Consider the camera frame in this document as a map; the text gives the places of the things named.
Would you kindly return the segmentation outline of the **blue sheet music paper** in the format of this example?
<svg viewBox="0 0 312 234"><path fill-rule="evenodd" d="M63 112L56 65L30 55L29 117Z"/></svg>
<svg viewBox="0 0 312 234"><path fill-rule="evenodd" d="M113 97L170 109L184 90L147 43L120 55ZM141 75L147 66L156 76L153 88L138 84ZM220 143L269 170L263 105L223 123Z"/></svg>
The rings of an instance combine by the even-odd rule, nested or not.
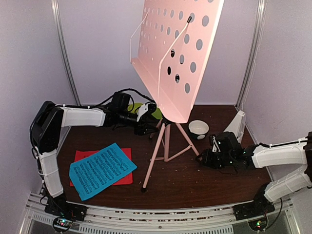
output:
<svg viewBox="0 0 312 234"><path fill-rule="evenodd" d="M71 163L70 186L75 188L82 201L86 201L132 173L136 168L132 160L114 143L98 153Z"/></svg>

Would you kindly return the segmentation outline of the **pink music stand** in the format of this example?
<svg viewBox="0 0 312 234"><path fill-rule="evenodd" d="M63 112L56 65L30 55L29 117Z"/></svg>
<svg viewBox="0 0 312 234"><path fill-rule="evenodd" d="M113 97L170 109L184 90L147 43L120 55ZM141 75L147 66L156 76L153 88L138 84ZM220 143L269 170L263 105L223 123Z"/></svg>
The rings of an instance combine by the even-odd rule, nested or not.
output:
<svg viewBox="0 0 312 234"><path fill-rule="evenodd" d="M170 129L175 125L189 141L187 123L211 53L224 2L221 0L147 0L139 34L137 57L131 57L138 76L162 113L159 135L141 190L158 159L169 156Z"/></svg>

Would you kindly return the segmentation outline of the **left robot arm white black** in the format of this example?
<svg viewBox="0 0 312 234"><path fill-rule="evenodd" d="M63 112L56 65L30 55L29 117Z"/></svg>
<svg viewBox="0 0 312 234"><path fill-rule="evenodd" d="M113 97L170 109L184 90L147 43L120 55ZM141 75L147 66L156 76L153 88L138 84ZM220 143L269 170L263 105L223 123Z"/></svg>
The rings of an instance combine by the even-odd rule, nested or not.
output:
<svg viewBox="0 0 312 234"><path fill-rule="evenodd" d="M117 91L105 101L94 105L57 105L45 101L33 120L29 134L32 154L38 165L46 194L52 200L51 208L59 216L70 212L61 184L57 154L61 129L73 126L133 127L134 133L142 136L157 132L149 123L156 111L155 101L148 99L139 107L128 108L133 98L126 90Z"/></svg>

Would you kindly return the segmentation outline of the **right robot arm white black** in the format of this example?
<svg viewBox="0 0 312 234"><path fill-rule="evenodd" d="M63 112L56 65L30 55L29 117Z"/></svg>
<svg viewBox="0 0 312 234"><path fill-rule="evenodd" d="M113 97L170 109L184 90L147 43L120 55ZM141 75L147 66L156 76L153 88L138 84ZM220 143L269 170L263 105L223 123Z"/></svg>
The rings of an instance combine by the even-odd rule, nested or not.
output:
<svg viewBox="0 0 312 234"><path fill-rule="evenodd" d="M295 141L280 144L254 144L242 148L233 132L209 137L212 148L196 157L197 162L212 169L243 164L247 169L283 164L300 167L286 176L263 185L250 204L254 215L262 214L274 201L305 187L312 186L312 134Z"/></svg>

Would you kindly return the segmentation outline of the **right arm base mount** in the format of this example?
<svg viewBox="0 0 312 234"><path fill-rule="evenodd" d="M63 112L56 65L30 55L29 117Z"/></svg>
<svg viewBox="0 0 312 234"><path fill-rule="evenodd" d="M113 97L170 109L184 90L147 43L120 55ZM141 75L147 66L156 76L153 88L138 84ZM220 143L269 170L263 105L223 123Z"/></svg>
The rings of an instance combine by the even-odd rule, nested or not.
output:
<svg viewBox="0 0 312 234"><path fill-rule="evenodd" d="M239 221L274 212L275 207L272 202L265 198L263 191L258 191L253 201L234 205L233 211L236 220Z"/></svg>

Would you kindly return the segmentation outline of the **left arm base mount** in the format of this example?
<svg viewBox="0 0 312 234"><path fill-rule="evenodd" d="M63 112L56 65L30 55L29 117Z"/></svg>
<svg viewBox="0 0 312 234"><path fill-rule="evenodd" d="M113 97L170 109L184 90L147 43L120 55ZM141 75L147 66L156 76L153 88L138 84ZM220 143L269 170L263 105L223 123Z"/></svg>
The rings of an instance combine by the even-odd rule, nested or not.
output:
<svg viewBox="0 0 312 234"><path fill-rule="evenodd" d="M69 203L66 201L65 195L60 195L55 198L48 197L44 211L48 214L64 217L72 221L84 221L87 207Z"/></svg>

